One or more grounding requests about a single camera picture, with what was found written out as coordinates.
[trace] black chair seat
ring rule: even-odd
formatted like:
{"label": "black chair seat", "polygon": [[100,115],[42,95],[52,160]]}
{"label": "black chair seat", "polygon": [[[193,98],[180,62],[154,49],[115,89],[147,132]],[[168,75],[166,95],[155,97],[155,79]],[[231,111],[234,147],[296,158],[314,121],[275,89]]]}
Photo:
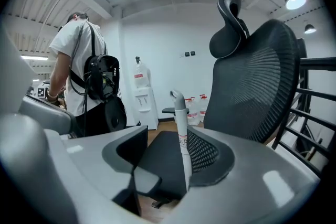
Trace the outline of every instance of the black chair seat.
{"label": "black chair seat", "polygon": [[186,194],[179,135],[160,132],[143,154],[138,166],[162,178],[158,196],[182,199]]}

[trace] wooden floor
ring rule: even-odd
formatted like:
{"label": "wooden floor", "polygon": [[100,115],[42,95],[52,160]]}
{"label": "wooden floor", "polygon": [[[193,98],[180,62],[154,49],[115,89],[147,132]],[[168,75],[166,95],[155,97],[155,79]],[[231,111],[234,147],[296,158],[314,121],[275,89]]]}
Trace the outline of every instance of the wooden floor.
{"label": "wooden floor", "polygon": [[[149,130],[148,145],[150,145],[150,143],[161,131],[177,132],[176,123],[174,121],[161,122],[159,123],[157,130]],[[173,201],[169,204],[161,206],[159,209],[155,209],[154,207],[152,207],[152,202],[154,202],[153,199],[141,195],[138,195],[138,197],[141,207],[141,217],[153,223],[159,223],[162,219],[168,216],[169,213],[174,209],[174,207],[179,203],[179,201]]]}

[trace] ceiling light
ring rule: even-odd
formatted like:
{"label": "ceiling light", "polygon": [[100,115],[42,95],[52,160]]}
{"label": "ceiling light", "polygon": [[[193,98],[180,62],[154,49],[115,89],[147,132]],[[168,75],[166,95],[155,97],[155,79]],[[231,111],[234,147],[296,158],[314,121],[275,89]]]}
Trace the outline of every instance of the ceiling light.
{"label": "ceiling light", "polygon": [[48,60],[48,57],[42,57],[42,56],[21,55],[21,57],[25,60],[42,60],[42,61]]}
{"label": "ceiling light", "polygon": [[297,9],[299,7],[302,7],[306,0],[285,0],[287,9]]}
{"label": "ceiling light", "polygon": [[312,25],[306,25],[304,30],[305,30],[304,31],[305,34],[310,34],[310,33],[316,32],[315,27],[313,27]]}

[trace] chair headrest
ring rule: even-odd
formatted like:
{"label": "chair headrest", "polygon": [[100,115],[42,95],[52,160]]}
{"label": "chair headrest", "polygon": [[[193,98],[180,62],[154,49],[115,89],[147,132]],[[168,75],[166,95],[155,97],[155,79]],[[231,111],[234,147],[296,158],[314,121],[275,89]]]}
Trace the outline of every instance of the chair headrest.
{"label": "chair headrest", "polygon": [[224,58],[231,55],[246,40],[238,18],[241,6],[242,0],[218,0],[217,7],[225,21],[225,26],[210,40],[209,48],[213,57]]}

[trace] mesh office chair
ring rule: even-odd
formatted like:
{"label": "mesh office chair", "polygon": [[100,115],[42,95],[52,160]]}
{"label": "mesh office chair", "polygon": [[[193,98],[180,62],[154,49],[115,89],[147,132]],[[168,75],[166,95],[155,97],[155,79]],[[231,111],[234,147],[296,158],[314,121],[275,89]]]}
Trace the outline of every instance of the mesh office chair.
{"label": "mesh office chair", "polygon": [[[237,18],[241,0],[218,0],[217,6],[225,27],[209,45],[218,60],[204,127],[264,143],[278,128],[295,94],[300,62],[297,40],[278,20],[269,20],[246,37]],[[139,167],[162,179],[149,195],[160,201],[156,206],[186,193],[178,139],[175,132],[160,132],[139,162]]]}

